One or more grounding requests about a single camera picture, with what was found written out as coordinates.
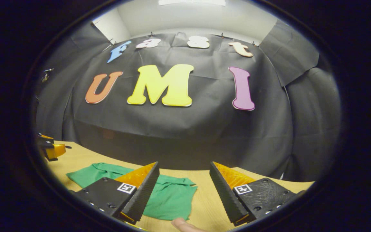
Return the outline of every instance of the green cloth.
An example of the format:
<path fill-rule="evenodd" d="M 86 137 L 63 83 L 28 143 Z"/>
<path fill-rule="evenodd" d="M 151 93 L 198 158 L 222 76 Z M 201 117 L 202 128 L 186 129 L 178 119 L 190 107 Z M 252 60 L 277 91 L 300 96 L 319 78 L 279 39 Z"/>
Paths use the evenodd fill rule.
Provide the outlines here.
<path fill-rule="evenodd" d="M 81 188 L 85 188 L 102 177 L 115 179 L 132 170 L 134 169 L 108 163 L 93 163 L 89 167 L 66 175 Z M 192 185 L 195 183 L 188 178 L 160 175 L 143 215 L 162 220 L 181 217 L 188 220 L 191 213 L 191 200 L 197 190 L 197 186 Z"/>

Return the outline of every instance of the letter u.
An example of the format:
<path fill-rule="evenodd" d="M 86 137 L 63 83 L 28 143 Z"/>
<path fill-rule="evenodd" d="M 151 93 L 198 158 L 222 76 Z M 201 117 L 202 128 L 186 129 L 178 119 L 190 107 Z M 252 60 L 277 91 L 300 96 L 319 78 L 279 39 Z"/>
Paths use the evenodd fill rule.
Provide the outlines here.
<path fill-rule="evenodd" d="M 90 88 L 87 91 L 87 94 L 85 95 L 85 101 L 90 104 L 97 104 L 104 100 L 107 95 L 109 94 L 109 91 L 111 90 L 112 86 L 114 85 L 115 81 L 119 76 L 122 75 L 122 72 L 113 72 L 109 75 L 109 80 L 104 87 L 103 91 L 99 94 L 95 94 L 95 91 L 98 88 L 98 85 L 101 83 L 101 81 L 107 77 L 107 74 L 99 74 L 94 77 L 94 80 L 91 83 Z"/>

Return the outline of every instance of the purple letter i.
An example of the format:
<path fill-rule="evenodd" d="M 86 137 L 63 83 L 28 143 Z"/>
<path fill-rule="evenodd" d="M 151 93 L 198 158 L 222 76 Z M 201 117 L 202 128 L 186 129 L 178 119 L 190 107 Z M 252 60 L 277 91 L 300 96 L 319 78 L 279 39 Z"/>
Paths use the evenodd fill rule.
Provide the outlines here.
<path fill-rule="evenodd" d="M 254 110 L 254 103 L 250 97 L 249 72 L 237 67 L 229 67 L 228 70 L 234 75 L 236 86 L 236 98 L 233 107 L 239 110 Z"/>

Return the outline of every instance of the letter m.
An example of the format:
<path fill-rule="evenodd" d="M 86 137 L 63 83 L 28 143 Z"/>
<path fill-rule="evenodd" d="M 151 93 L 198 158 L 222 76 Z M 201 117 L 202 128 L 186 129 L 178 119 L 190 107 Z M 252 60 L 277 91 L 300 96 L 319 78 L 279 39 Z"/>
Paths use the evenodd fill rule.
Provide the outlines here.
<path fill-rule="evenodd" d="M 161 77 L 155 65 L 145 65 L 138 69 L 140 76 L 134 88 L 133 94 L 127 99 L 128 104 L 142 105 L 146 102 L 143 95 L 147 87 L 148 98 L 155 104 L 161 94 L 168 87 L 167 94 L 161 99 L 166 106 L 188 107 L 191 98 L 188 96 L 188 77 L 194 69 L 188 64 L 174 65 L 163 77 Z"/>

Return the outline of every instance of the wooden table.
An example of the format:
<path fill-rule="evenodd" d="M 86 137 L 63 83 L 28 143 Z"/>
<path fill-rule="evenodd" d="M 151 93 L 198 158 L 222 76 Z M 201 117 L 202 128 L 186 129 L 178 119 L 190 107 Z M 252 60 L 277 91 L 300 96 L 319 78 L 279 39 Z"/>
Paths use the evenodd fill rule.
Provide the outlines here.
<path fill-rule="evenodd" d="M 66 188 L 73 191 L 79 191 L 81 190 L 81 187 L 75 182 L 71 181 L 66 176 L 66 173 L 80 170 L 90 166 L 93 163 L 109 163 L 130 169 L 138 169 L 142 167 L 137 164 L 127 163 L 103 156 L 74 142 L 55 141 L 55 143 L 65 144 L 67 146 L 71 146 L 72 148 L 66 149 L 66 153 L 58 157 L 57 161 L 48 162 L 47 164 L 54 175 L 57 176 L 57 178 L 66 186 Z M 256 180 L 264 178 L 262 175 L 252 173 L 238 167 L 233 169 Z M 198 186 L 193 197 L 192 210 L 189 217 L 190 220 L 187 221 L 188 223 L 212 232 L 223 232 L 235 228 L 228 220 L 224 207 L 221 204 L 220 197 L 218 196 L 215 186 L 210 178 L 209 170 L 195 171 L 160 169 L 160 174 L 177 178 L 189 178 Z M 297 193 L 301 190 L 306 190 L 313 184 L 313 182 L 290 182 L 279 179 L 272 180 L 294 193 Z M 137 222 L 136 226 L 144 228 L 148 231 L 178 232 L 178 230 L 171 225 L 170 221 L 159 220 L 147 216 L 142 216 L 141 221 Z"/>

